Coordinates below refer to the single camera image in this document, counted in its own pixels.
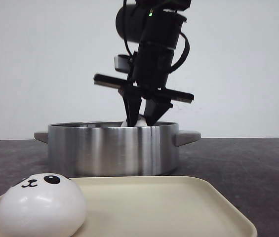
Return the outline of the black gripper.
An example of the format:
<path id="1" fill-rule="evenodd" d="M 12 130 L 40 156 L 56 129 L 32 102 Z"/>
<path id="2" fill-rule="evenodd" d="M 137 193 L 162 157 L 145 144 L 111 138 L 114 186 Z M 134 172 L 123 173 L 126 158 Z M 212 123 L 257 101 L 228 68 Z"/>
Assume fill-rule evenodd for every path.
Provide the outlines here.
<path id="1" fill-rule="evenodd" d="M 172 100 L 191 103 L 194 95 L 166 88 L 170 73 L 176 71 L 187 59 L 190 44 L 185 42 L 179 60 L 172 65 L 174 50 L 154 43 L 142 43 L 134 52 L 132 71 L 127 79 L 102 74 L 94 76 L 96 85 L 116 88 L 123 98 L 127 125 L 135 125 L 139 118 L 142 99 L 146 99 L 144 118 L 147 126 L 155 123 L 173 107 Z"/>

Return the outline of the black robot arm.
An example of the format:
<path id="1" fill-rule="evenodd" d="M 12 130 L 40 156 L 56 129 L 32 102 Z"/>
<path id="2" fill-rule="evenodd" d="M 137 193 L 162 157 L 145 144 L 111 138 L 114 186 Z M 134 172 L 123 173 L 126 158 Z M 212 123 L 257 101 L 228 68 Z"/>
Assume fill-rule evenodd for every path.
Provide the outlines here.
<path id="1" fill-rule="evenodd" d="M 187 59 L 190 44 L 185 39 L 184 50 L 176 63 L 174 51 L 186 17 L 179 11 L 188 9 L 189 0 L 137 0 L 123 3 L 116 15 L 116 30 L 128 42 L 138 43 L 138 50 L 115 57 L 115 70 L 126 73 L 127 79 L 102 74 L 94 76 L 94 83 L 116 88 L 123 98 L 127 126 L 135 126 L 140 118 L 141 101 L 145 99 L 144 119 L 153 126 L 165 112 L 172 108 L 172 101 L 191 103 L 194 96 L 166 88 L 168 75 L 177 70 Z"/>

